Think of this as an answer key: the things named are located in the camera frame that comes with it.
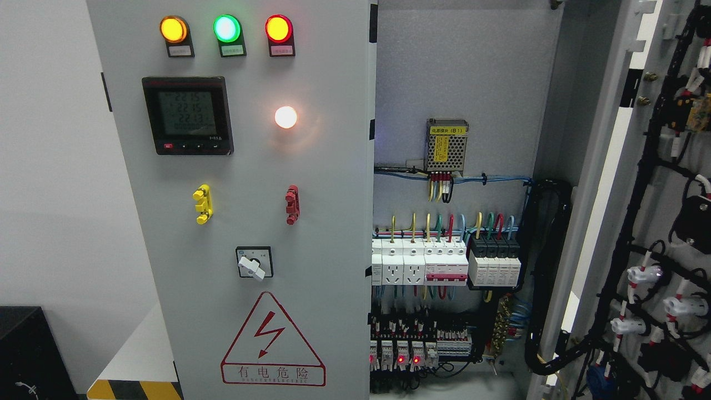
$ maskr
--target red indicator light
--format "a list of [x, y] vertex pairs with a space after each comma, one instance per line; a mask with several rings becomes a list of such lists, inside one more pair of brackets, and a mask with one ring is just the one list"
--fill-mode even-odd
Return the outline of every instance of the red indicator light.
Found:
[[281, 14], [270, 16], [264, 29], [267, 32], [267, 37], [275, 43], [288, 41], [294, 32], [291, 20]]

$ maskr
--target yellow label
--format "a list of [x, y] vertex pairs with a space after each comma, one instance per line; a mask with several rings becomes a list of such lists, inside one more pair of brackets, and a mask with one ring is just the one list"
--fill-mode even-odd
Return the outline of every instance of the yellow label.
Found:
[[445, 162], [449, 153], [449, 136], [434, 138], [434, 162]]
[[430, 135], [466, 135], [466, 127], [429, 127]]

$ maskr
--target digital power meter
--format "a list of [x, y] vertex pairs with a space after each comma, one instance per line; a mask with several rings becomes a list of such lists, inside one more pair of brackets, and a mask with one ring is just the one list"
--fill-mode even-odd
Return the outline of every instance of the digital power meter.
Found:
[[225, 78], [142, 79], [156, 153], [232, 154], [232, 129]]

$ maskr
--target warning sign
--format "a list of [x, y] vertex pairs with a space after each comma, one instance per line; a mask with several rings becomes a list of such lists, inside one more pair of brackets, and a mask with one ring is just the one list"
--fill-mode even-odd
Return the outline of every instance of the warning sign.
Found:
[[221, 367], [226, 384], [326, 385], [326, 366], [271, 292], [257, 298]]

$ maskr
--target white indicator light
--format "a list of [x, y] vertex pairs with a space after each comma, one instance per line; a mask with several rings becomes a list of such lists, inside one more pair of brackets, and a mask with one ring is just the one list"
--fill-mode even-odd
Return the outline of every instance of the white indicator light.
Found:
[[274, 113], [274, 121], [277, 123], [277, 125], [284, 129], [289, 129], [293, 127], [296, 124], [296, 120], [296, 110], [288, 105], [280, 107]]

